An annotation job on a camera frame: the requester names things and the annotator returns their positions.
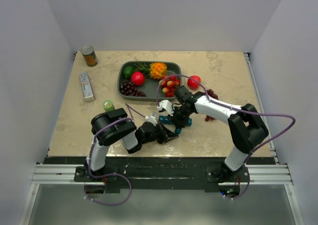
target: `silver box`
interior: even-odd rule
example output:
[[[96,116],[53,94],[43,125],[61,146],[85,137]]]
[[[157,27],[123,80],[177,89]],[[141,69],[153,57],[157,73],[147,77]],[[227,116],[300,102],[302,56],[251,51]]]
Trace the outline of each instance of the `silver box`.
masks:
[[[80,82],[83,88],[85,101],[86,102],[95,101],[94,93],[89,82],[88,73],[83,72],[79,75],[79,77],[80,77]]]

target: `green bottle cap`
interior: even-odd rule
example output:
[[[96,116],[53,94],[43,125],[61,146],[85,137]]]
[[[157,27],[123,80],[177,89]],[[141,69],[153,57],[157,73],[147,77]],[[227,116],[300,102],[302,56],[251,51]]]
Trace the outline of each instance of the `green bottle cap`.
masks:
[[[106,100],[103,102],[103,108],[105,110],[105,112],[109,112],[109,111],[112,111],[114,110],[114,104],[111,100]]]

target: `gray floor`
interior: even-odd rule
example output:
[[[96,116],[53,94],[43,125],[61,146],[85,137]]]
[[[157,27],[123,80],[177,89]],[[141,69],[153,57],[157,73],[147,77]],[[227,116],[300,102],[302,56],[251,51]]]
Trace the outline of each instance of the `gray floor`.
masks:
[[[127,195],[102,195],[118,202]],[[30,225],[294,225],[284,186],[250,186],[231,202],[203,191],[134,190],[123,205],[84,200],[82,185],[43,185]]]

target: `green fruit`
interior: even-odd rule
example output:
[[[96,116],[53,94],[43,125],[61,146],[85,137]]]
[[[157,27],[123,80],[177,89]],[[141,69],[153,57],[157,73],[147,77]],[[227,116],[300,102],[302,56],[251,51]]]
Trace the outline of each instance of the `green fruit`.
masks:
[[[134,73],[134,67],[132,66],[127,66],[124,71],[123,71],[123,76],[125,79],[130,79],[131,75]]]

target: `pineapple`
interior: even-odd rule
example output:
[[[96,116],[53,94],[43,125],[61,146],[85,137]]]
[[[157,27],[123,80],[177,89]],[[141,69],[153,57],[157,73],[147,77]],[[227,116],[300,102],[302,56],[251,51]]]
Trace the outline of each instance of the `pineapple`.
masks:
[[[147,73],[150,75],[153,79],[162,79],[164,75],[167,74],[167,65],[165,63],[152,63],[150,65],[147,65],[146,63],[136,63],[135,64],[136,69],[135,71],[140,71],[143,73]]]

